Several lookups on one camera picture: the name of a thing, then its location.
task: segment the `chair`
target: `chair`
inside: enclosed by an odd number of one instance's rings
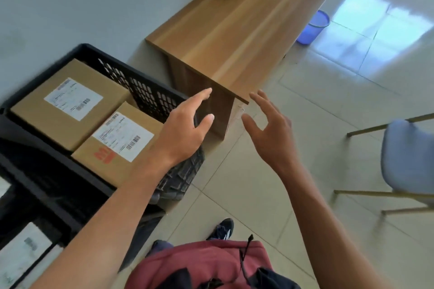
[[[393,192],[334,190],[334,193],[411,198],[427,205],[382,210],[383,215],[434,211],[434,135],[420,130],[413,123],[429,119],[434,119],[434,113],[348,133],[347,137],[351,137],[386,129],[382,144],[381,170],[384,181]]]

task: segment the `tiled floor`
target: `tiled floor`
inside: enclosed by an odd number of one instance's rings
[[[388,190],[380,172],[382,132],[357,128],[433,111],[432,0],[327,0],[332,23],[309,47],[294,47],[264,85],[293,122],[301,158],[351,237],[396,288],[432,288],[434,213],[382,219],[381,209],[415,201],[339,196],[335,188]],[[255,105],[246,112],[262,126]],[[434,132],[434,120],[421,124]],[[224,142],[205,142],[207,160],[185,198],[163,218],[137,260],[114,285],[121,288],[155,239],[182,244],[204,239],[225,217],[233,238],[253,233],[274,268],[318,288],[296,218],[279,178],[258,157],[238,119]]]

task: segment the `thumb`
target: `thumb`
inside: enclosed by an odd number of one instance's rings
[[[205,138],[205,135],[208,133],[213,122],[214,122],[214,114],[208,114],[207,116],[205,116],[205,118],[202,119],[202,121],[196,128],[196,131],[200,133],[200,137],[202,138],[202,140]]]
[[[243,121],[244,128],[246,129],[247,133],[249,133],[251,138],[256,136],[261,131],[253,118],[248,114],[244,113],[241,116],[241,120]]]

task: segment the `light blue chair seat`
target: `light blue chair seat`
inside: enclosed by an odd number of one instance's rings
[[[434,135],[406,120],[395,120],[384,133],[381,168],[394,191],[434,194]],[[418,199],[434,207],[434,199]]]

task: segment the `forearm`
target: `forearm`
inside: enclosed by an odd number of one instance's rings
[[[135,229],[168,168],[149,166],[106,201],[32,289],[108,288],[130,246]]]
[[[358,251],[301,165],[279,171],[318,283],[323,289],[376,289],[388,285]]]

